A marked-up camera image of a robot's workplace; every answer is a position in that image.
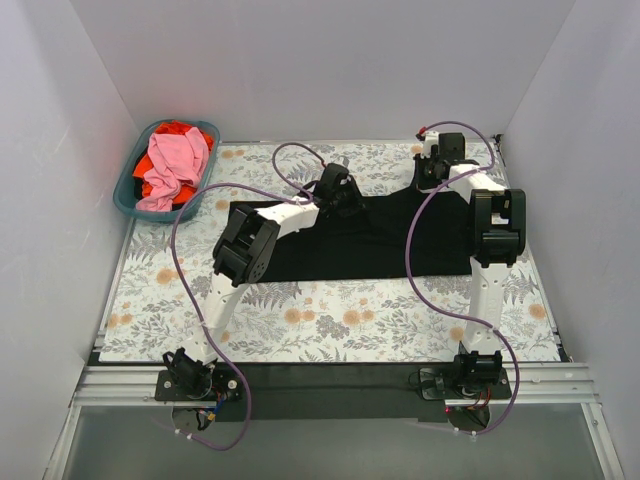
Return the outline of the black t shirt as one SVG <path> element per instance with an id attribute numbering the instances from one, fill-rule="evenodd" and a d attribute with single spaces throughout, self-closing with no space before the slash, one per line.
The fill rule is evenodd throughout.
<path id="1" fill-rule="evenodd" d="M 276 242 L 259 281 L 404 278 L 406 238 L 425 198 L 406 188 L 386 196 L 366 197 L 367 209 L 355 216 L 320 218 L 313 227 Z M 468 203 L 457 193 L 436 194 L 413 232 L 413 276 L 471 273 L 465 237 L 467 218 Z"/>

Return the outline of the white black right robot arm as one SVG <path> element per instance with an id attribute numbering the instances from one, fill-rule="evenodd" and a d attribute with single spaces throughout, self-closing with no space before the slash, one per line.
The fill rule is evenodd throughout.
<path id="1" fill-rule="evenodd" d="M 525 249 L 526 195 L 499 185 L 486 167 L 468 159 L 463 134 L 422 128 L 416 137 L 422 151 L 414 156 L 412 186 L 430 199 L 450 190 L 468 204 L 464 239 L 472 318 L 454 359 L 419 371 L 418 391 L 426 400 L 461 399 L 477 408 L 493 397 L 511 397 L 501 353 L 505 344 L 497 330 L 507 280 Z"/>

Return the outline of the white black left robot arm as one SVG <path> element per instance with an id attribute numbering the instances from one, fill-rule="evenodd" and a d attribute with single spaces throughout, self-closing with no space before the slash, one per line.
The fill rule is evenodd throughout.
<path id="1" fill-rule="evenodd" d="M 199 305 L 194 294 L 186 291 L 201 332 L 176 351 L 163 355 L 173 385 L 192 400 L 228 397 L 239 384 L 246 383 L 236 367 L 232 367 L 235 375 L 230 378 L 230 386 L 214 376 L 218 360 L 233 366 L 216 342 L 248 286 L 266 273 L 276 242 L 313 227 L 323 216 L 349 216 L 364 209 L 355 179 L 346 167 L 335 163 L 324 168 L 311 188 L 300 187 L 291 198 L 254 187 L 248 190 L 276 204 L 258 209 L 243 204 L 231 213 L 213 249 L 213 272 L 205 303 Z"/>

